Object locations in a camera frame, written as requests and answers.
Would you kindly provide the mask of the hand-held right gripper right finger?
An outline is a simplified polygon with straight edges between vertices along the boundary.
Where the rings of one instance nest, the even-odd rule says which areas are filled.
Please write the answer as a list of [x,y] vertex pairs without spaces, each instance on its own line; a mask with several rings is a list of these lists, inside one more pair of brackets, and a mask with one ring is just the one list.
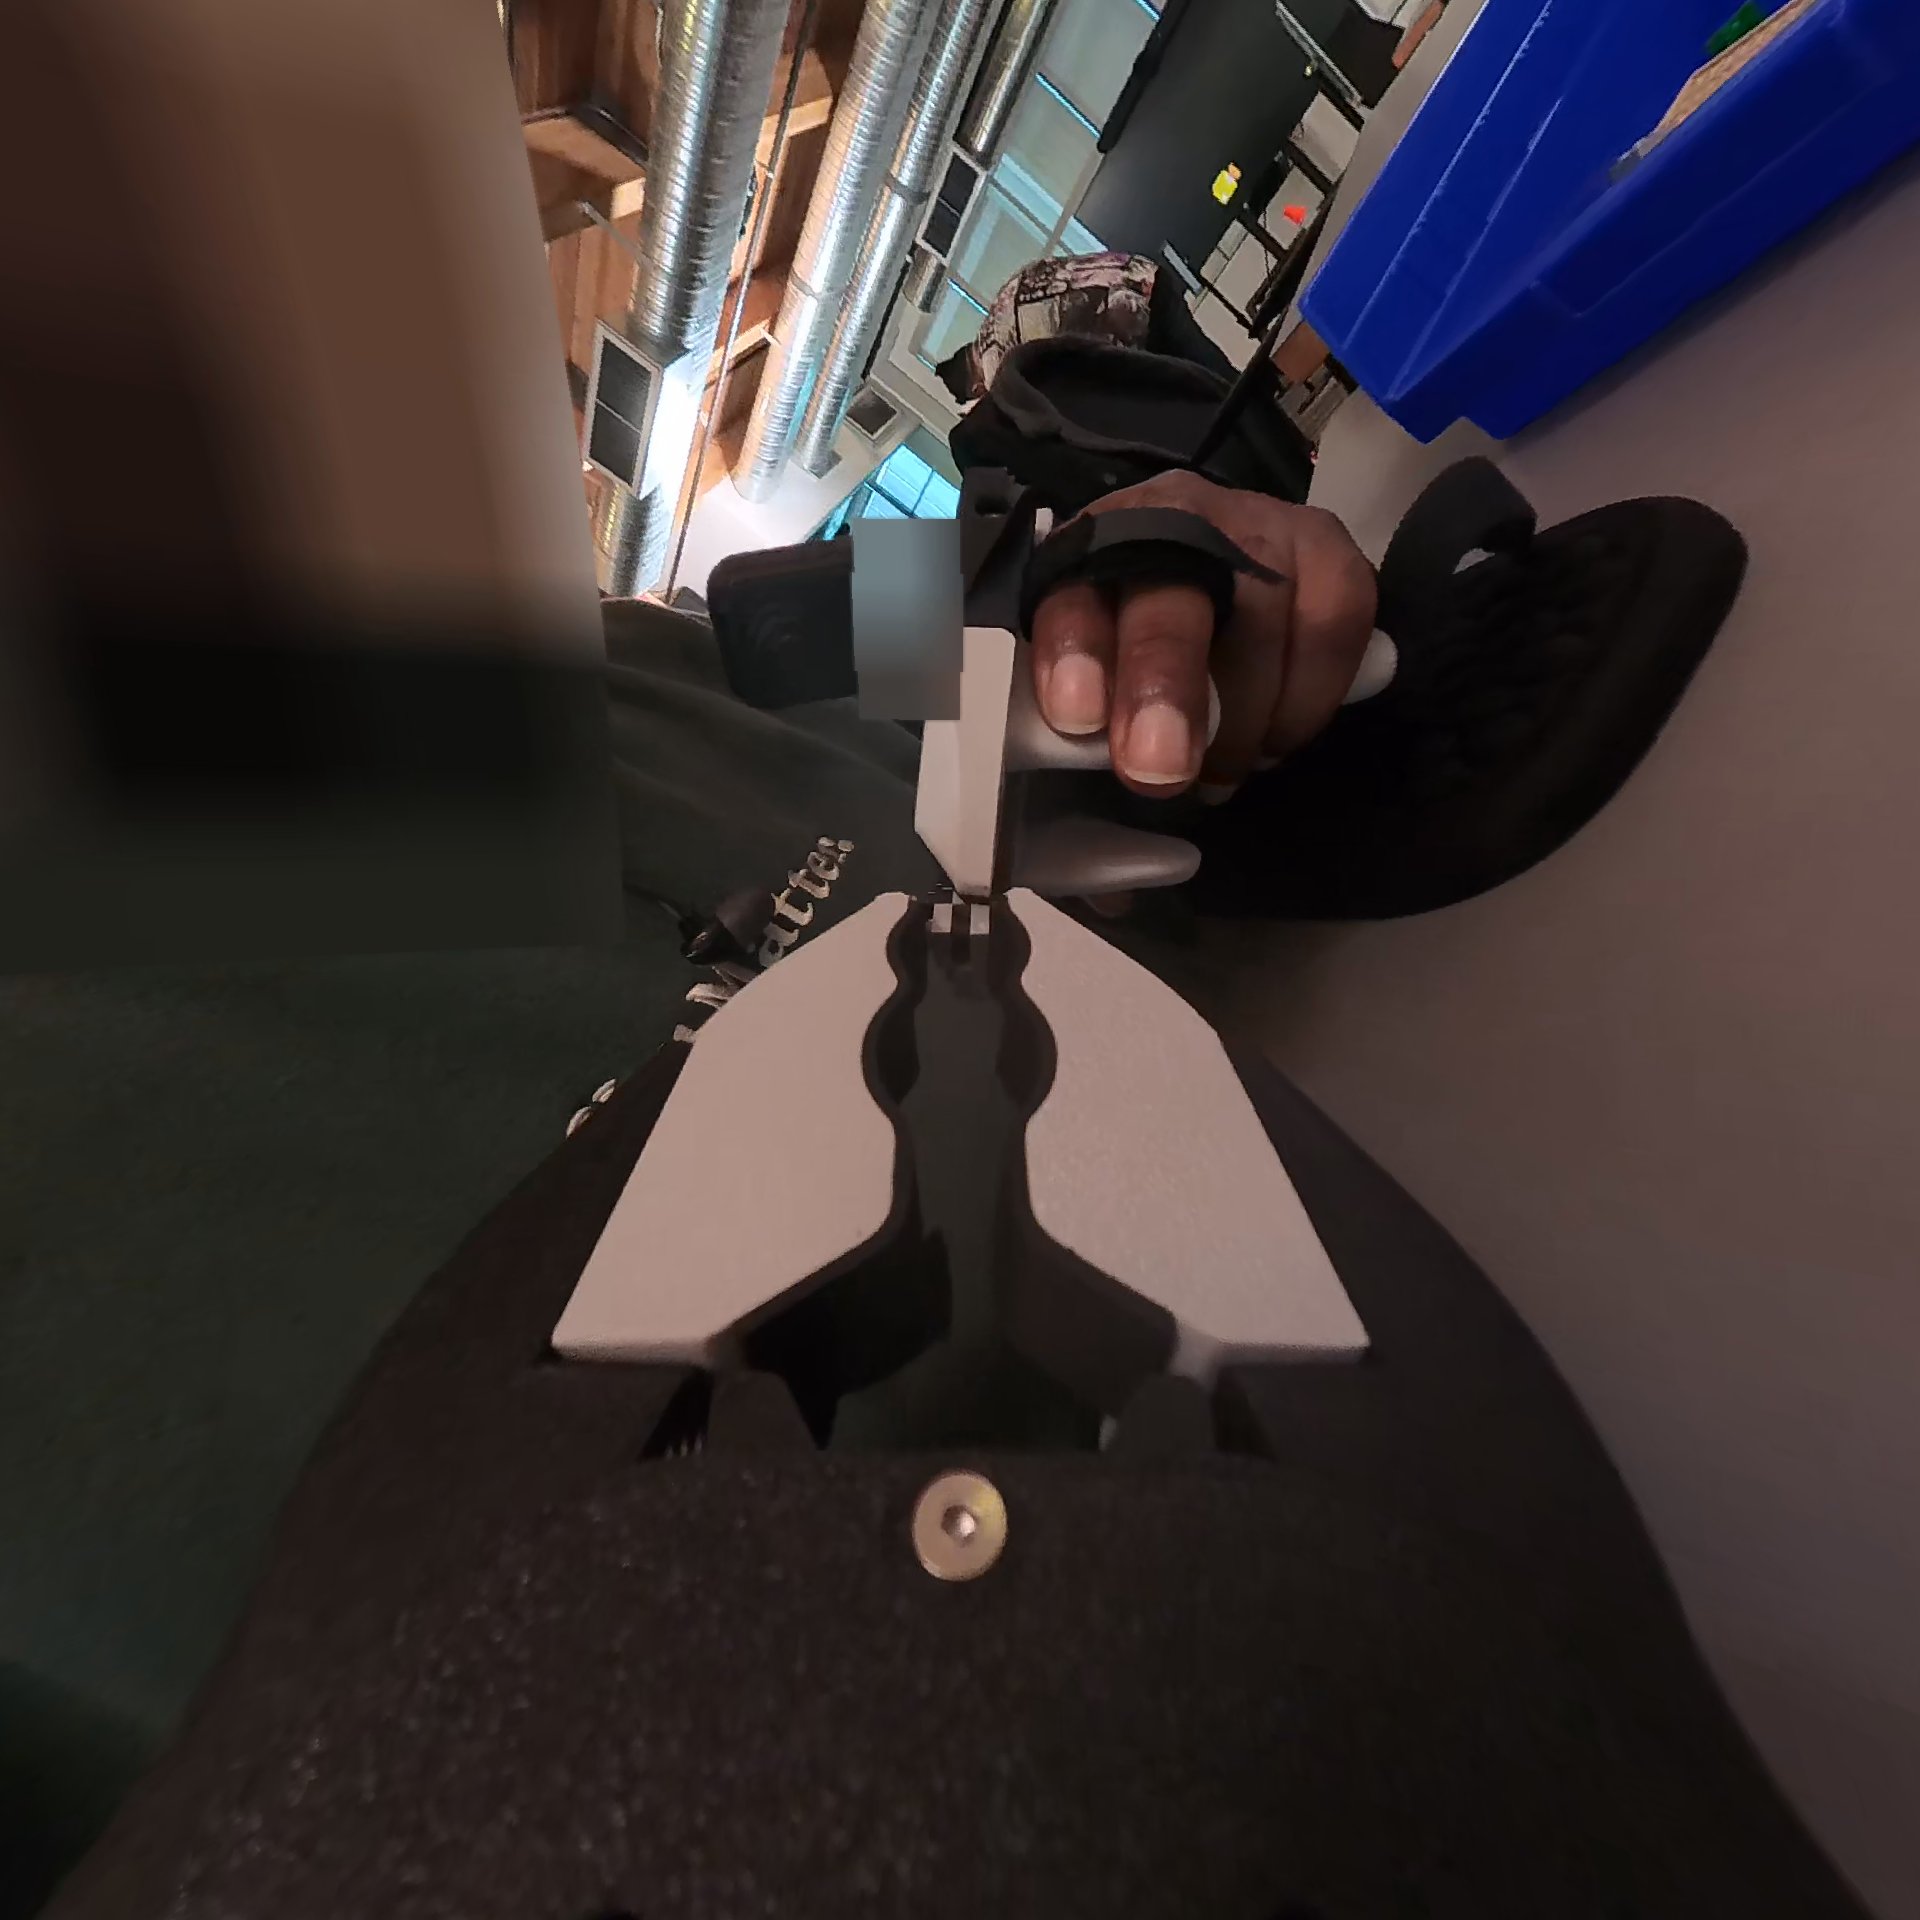
[[1164,1309],[1180,1370],[1350,1362],[1370,1334],[1214,1027],[1027,890],[1019,977],[1054,1067],[1025,1127],[1037,1227]]

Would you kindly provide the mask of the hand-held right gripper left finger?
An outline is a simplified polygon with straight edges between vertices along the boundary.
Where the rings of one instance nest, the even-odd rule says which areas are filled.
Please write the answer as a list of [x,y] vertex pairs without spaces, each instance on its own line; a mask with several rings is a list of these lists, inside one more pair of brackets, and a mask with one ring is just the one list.
[[739,989],[689,1047],[552,1330],[564,1361],[710,1362],[905,1223],[900,938],[875,895]]

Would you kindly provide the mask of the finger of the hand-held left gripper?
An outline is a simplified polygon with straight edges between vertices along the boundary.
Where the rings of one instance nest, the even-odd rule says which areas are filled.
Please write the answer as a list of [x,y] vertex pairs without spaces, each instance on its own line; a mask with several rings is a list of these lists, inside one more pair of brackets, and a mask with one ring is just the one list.
[[1017,677],[1017,636],[968,626],[956,718],[921,734],[915,828],[952,890],[968,901],[996,891],[1006,734]]

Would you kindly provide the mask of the person's left hand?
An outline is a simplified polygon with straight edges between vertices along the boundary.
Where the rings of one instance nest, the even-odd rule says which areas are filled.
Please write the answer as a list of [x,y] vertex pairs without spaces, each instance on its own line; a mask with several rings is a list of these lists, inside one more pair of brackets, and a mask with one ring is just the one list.
[[1037,706],[1057,734],[1108,738],[1116,777],[1147,799],[1198,788],[1218,805],[1345,705],[1377,631],[1377,573],[1332,514],[1187,470],[1092,506],[1147,510],[1209,522],[1276,580],[1240,577],[1229,615],[1187,586],[1057,590],[1030,628]]

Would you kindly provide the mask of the black ceiling vent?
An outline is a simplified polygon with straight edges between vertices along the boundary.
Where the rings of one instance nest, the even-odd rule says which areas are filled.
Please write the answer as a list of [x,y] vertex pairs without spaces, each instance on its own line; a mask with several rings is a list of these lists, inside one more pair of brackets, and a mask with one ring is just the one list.
[[582,405],[582,465],[622,490],[643,495],[656,410],[662,396],[658,361],[629,332],[598,319],[593,332],[593,363]]

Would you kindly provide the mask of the black honeycomb cushion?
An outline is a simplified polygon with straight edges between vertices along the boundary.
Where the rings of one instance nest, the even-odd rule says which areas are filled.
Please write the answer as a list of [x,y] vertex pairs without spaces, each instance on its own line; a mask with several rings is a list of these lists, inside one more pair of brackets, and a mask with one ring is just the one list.
[[1442,469],[1379,566],[1390,679],[1235,798],[1107,793],[1098,817],[1194,843],[1195,909],[1397,921],[1545,862],[1640,767],[1731,615],[1738,529],[1682,495],[1541,525],[1484,457]]

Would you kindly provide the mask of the black cabinet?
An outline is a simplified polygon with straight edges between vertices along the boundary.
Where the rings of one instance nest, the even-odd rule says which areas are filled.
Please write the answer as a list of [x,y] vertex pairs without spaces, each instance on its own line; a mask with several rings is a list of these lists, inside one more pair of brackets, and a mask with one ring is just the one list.
[[1312,108],[1357,129],[1379,105],[1397,43],[1355,3],[1166,4],[1074,219],[1112,252],[1201,274],[1233,229],[1270,222]]

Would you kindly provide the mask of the blue plastic storage bin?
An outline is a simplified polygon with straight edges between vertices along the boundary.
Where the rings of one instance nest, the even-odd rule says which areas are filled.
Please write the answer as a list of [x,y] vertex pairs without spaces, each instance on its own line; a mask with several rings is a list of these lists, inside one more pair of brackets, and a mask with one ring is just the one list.
[[1915,90],[1915,3],[1484,4],[1302,318],[1413,438],[1512,438],[1908,153]]

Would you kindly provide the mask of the silver spiral duct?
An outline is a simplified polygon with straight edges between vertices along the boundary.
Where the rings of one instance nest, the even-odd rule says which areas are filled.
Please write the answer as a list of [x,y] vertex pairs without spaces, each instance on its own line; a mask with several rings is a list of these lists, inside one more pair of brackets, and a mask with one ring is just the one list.
[[658,17],[658,90],[622,326],[666,367],[714,338],[794,4],[670,3]]
[[771,502],[792,465],[832,469],[993,13],[987,3],[865,7],[731,470],[744,500]]

